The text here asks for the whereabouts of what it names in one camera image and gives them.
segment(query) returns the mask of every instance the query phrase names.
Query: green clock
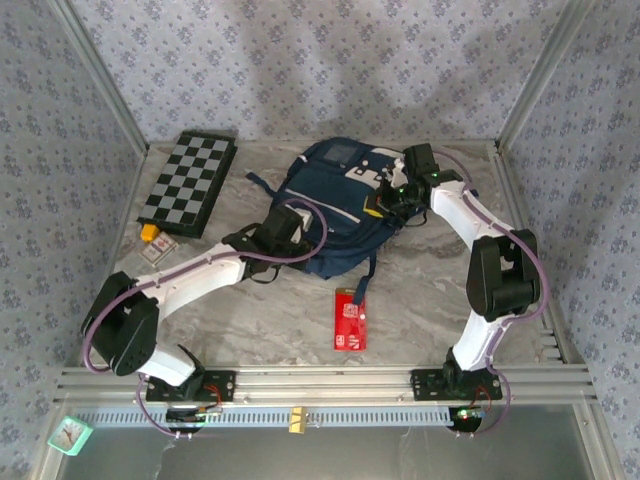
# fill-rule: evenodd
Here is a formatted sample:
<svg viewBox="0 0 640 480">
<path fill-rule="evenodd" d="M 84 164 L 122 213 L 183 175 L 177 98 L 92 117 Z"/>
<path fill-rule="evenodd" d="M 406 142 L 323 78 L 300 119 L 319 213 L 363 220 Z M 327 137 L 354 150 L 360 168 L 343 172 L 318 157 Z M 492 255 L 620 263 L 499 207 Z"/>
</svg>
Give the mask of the green clock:
<svg viewBox="0 0 640 480">
<path fill-rule="evenodd" d="M 65 455 L 77 455 L 93 432 L 93 428 L 77 418 L 66 416 L 47 443 Z"/>
</svg>

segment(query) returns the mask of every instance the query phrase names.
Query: backpack strap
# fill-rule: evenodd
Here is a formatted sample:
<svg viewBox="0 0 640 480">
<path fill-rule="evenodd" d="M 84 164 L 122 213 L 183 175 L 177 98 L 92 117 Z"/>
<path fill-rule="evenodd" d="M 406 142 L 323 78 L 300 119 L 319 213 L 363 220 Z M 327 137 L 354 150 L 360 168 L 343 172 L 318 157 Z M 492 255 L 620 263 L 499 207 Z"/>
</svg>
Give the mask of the backpack strap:
<svg viewBox="0 0 640 480">
<path fill-rule="evenodd" d="M 364 300 L 364 294 L 367 291 L 367 287 L 369 286 L 369 281 L 373 278 L 376 273 L 376 261 L 377 257 L 375 252 L 369 255 L 369 273 L 360 279 L 358 282 L 358 287 L 356 288 L 356 293 L 353 295 L 353 304 L 360 305 L 362 300 Z"/>
<path fill-rule="evenodd" d="M 276 191 L 271 188 L 269 186 L 269 184 L 262 178 L 260 178 L 258 175 L 256 175 L 253 172 L 249 172 L 245 175 L 245 178 L 247 178 L 248 180 L 251 180 L 253 183 L 255 183 L 256 185 L 258 185 L 259 187 L 262 187 L 262 189 L 267 193 L 267 195 L 269 195 L 271 198 L 275 197 L 276 195 Z"/>
</svg>

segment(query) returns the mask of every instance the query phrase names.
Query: wall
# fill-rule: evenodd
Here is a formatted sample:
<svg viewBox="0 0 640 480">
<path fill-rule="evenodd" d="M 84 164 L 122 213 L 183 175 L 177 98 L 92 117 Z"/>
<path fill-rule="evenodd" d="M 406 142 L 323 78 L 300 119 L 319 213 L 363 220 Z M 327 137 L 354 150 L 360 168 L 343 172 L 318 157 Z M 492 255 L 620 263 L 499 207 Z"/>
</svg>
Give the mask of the wall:
<svg viewBox="0 0 640 480">
<path fill-rule="evenodd" d="M 516 139 L 519 177 L 570 336 L 629 478 L 640 479 L 640 7 L 607 0 Z"/>
<path fill-rule="evenodd" d="M 496 138 L 564 0 L 73 0 L 148 141 Z"/>
<path fill-rule="evenodd" d="M 0 478 L 23 478 L 138 163 L 44 0 L 0 2 Z"/>
</svg>

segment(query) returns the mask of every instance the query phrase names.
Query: black and white checkered board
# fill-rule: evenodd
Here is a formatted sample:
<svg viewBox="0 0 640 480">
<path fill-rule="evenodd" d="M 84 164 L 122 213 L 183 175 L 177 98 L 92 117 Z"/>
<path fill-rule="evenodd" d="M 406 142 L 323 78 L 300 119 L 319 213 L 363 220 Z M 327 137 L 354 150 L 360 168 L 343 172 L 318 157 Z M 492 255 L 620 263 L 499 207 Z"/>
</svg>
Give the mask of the black and white checkered board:
<svg viewBox="0 0 640 480">
<path fill-rule="evenodd" d="M 138 222 L 185 237 L 201 237 L 236 151 L 234 139 L 182 135 Z"/>
</svg>

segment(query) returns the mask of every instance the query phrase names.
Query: red package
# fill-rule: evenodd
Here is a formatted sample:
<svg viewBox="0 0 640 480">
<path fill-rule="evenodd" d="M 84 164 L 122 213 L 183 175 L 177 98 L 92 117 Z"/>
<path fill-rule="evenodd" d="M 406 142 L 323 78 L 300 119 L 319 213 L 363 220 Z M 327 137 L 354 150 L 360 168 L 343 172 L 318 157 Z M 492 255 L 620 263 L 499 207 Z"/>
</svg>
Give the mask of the red package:
<svg viewBox="0 0 640 480">
<path fill-rule="evenodd" d="M 333 348 L 349 352 L 360 352 L 367 348 L 367 316 L 365 301 L 354 305 L 355 290 L 336 289 L 336 329 Z"/>
</svg>

